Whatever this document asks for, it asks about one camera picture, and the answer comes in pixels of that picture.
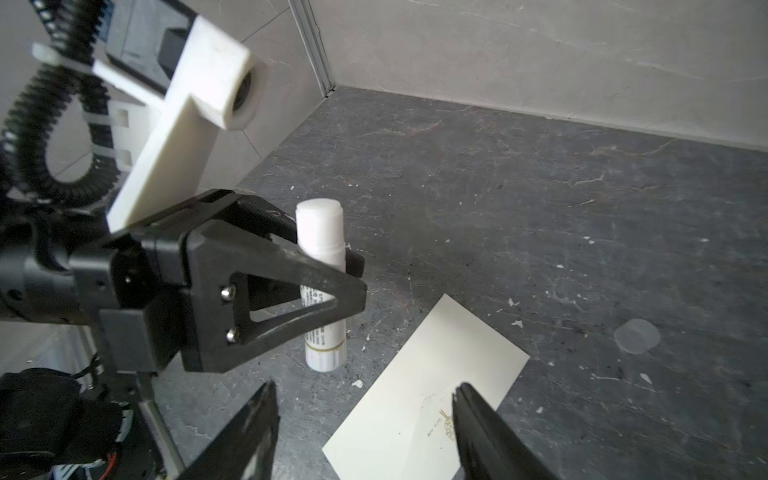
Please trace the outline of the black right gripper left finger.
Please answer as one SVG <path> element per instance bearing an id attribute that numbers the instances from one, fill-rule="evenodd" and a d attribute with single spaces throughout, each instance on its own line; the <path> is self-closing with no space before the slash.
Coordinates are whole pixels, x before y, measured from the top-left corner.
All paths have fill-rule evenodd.
<path id="1" fill-rule="evenodd" d="M 279 421 L 276 385 L 268 381 L 178 479 L 271 479 Z"/>

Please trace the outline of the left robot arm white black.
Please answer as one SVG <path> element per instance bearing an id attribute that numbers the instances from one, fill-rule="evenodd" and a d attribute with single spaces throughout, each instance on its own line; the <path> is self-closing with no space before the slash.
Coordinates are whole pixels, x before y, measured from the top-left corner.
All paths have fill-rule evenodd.
<path id="1" fill-rule="evenodd" d="M 1 316 L 90 329 L 83 374 L 43 367 L 1 378 L 1 475 L 57 466 L 97 479 L 266 479 L 279 416 L 273 384 L 186 468 L 152 408 L 151 378 L 175 356 L 224 373 L 362 312 L 364 259 L 333 268 L 297 249 L 288 214 L 212 190 L 110 232 L 102 212 L 17 201 L 1 218 Z"/>

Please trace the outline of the translucent glue stick cap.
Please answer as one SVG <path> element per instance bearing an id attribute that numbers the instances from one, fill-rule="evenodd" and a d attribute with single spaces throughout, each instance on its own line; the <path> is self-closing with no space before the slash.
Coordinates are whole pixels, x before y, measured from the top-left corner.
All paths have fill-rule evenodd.
<path id="1" fill-rule="evenodd" d="M 661 340 L 658 328 L 647 320 L 628 320 L 614 331 L 613 338 L 624 352 L 640 355 L 655 348 Z"/>

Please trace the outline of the white paper envelope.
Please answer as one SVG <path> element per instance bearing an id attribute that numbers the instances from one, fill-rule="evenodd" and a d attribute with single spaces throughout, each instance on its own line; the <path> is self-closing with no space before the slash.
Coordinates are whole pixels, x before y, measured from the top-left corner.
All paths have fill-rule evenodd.
<path id="1" fill-rule="evenodd" d="M 529 356 L 444 295 L 323 448 L 341 479 L 451 479 L 452 395 L 467 382 L 498 408 Z"/>

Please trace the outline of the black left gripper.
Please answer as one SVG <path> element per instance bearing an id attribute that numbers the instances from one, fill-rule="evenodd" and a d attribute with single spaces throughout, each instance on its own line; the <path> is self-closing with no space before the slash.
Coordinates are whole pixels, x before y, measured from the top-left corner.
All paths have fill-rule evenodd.
<path id="1" fill-rule="evenodd" d="M 156 373 L 181 350 L 186 370 L 225 373 L 364 310 L 362 255 L 345 245 L 346 269 L 335 271 L 298 250 L 286 212 L 237 199 L 209 190 L 73 252 L 78 300 L 108 368 Z M 214 219 L 235 204 L 236 225 Z"/>

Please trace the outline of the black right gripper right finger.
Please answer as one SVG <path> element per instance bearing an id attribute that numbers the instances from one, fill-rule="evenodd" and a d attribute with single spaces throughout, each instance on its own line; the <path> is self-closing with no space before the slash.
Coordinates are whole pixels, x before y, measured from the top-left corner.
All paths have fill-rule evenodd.
<path id="1" fill-rule="evenodd" d="M 453 393 L 452 420 L 466 479 L 556 479 L 469 383 Z"/>

